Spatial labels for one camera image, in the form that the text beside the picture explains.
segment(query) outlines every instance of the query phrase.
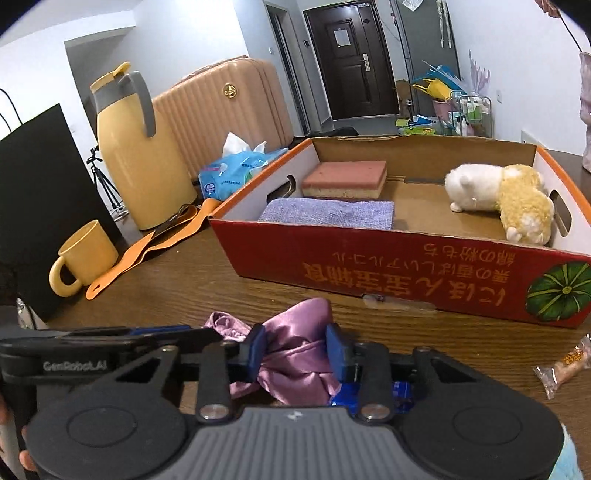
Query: black paper bag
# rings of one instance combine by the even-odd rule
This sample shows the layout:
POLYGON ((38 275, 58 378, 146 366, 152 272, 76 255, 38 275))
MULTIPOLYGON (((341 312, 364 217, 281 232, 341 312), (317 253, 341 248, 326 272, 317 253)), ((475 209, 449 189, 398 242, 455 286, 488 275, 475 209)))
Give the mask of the black paper bag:
POLYGON ((22 299, 42 319, 61 300, 49 285, 58 250, 95 219, 113 243, 121 237, 60 105, 0 140, 0 262, 15 268, 22 299))

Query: pink sponge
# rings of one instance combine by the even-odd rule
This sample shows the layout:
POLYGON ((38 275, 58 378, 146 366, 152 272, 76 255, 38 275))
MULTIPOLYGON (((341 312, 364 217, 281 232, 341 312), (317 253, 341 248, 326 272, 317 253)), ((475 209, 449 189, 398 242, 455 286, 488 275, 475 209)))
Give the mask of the pink sponge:
POLYGON ((386 182, 384 161, 321 163, 302 183, 305 197, 377 199, 386 182))

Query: door frame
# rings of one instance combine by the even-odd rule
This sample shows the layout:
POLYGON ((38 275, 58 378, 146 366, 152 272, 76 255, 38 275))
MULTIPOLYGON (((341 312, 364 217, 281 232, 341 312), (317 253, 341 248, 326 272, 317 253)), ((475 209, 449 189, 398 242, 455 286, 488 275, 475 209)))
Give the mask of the door frame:
POLYGON ((265 12, 267 13, 267 19, 269 21, 269 27, 273 31, 271 24, 271 17, 269 16, 269 7, 276 11, 281 11, 280 23, 281 29, 285 36, 285 42, 287 44, 288 53, 291 57, 291 62, 295 71, 295 78, 300 87, 300 92, 304 102, 304 111, 308 117, 308 124, 312 132, 319 132, 321 130, 320 118, 318 116, 318 108, 316 106, 316 98, 310 85, 310 79, 306 70, 306 62, 304 56, 300 50, 300 40, 297 37, 296 28, 291 19, 291 12, 281 5, 276 5, 270 1, 263 0, 265 6, 265 12))
MULTIPOLYGON (((358 5, 358 4, 369 4, 369 6, 371 7, 372 15, 374 16, 374 22, 375 22, 377 29, 378 29, 379 42, 380 42, 380 45, 382 46, 382 50, 384 51, 384 55, 386 57, 386 65, 388 67, 387 68, 388 78, 390 80, 391 87, 394 90, 394 96, 396 99, 398 99, 398 94, 396 93, 396 81, 394 79, 394 71, 392 69, 392 62, 390 61, 390 51, 388 50, 388 45, 386 44, 386 37, 384 36, 384 28, 382 26, 382 19, 380 18, 379 13, 378 13, 378 9, 375 6, 375 1, 374 0, 352 0, 350 2, 343 2, 343 3, 338 3, 338 4, 323 5, 322 7, 309 8, 307 10, 304 10, 302 13, 304 14, 304 19, 306 20, 306 28, 308 29, 308 35, 310 36, 310 40, 312 42, 312 47, 314 48, 314 55, 316 56, 316 62, 318 63, 318 69, 320 70, 320 77, 322 78, 322 85, 324 87, 326 99, 328 100, 328 103, 329 103, 329 110, 331 113, 331 117, 332 117, 332 110, 330 109, 329 91, 328 91, 328 88, 326 87, 326 78, 324 75, 324 70, 322 68, 322 64, 320 62, 320 54, 318 52, 318 48, 316 47, 316 41, 314 39, 314 32, 312 30, 312 24, 310 23, 309 13, 310 12, 320 12, 322 10, 329 10, 329 9, 337 8, 337 7, 350 7, 351 5, 358 5)), ((364 117, 364 118, 373 118, 375 116, 383 116, 383 115, 372 115, 370 117, 364 117)))

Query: yellow watering can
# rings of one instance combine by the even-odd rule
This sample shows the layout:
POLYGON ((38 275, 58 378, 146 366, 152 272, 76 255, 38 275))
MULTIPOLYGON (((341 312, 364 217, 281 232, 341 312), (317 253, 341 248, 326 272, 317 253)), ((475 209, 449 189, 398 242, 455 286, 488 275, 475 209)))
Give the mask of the yellow watering can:
POLYGON ((413 87, 415 87, 417 90, 425 92, 426 94, 433 97, 435 100, 443 100, 447 102, 452 97, 452 89, 449 88, 441 80, 425 79, 425 82, 429 84, 427 87, 424 87, 417 83, 414 83, 413 87))

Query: ceiling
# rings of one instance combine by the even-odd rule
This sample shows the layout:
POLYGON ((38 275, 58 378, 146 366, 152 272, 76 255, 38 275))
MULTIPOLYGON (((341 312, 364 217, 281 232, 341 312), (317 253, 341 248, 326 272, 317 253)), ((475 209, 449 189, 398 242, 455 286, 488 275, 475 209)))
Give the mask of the ceiling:
POLYGON ((43 0, 0 39, 0 46, 60 23, 133 9, 142 0, 43 0))

